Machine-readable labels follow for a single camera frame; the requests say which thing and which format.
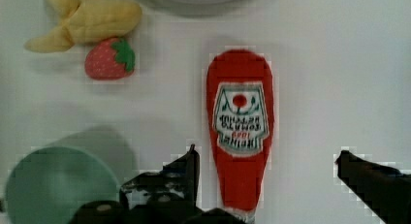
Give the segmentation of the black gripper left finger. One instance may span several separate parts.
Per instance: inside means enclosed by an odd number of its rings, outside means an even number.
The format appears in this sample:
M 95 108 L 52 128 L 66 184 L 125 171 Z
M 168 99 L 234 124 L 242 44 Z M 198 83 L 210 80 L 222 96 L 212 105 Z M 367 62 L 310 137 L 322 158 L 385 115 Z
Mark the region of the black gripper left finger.
M 168 197 L 172 201 L 197 202 L 200 154 L 195 145 L 159 172 L 141 173 L 121 185 L 119 202 L 127 209 Z

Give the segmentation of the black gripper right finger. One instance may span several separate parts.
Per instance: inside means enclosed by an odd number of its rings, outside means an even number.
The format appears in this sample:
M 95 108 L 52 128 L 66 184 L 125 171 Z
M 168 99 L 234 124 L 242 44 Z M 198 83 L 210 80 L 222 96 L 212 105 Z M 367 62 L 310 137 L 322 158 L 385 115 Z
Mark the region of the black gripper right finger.
M 342 150 L 337 176 L 386 224 L 410 224 L 411 176 Z

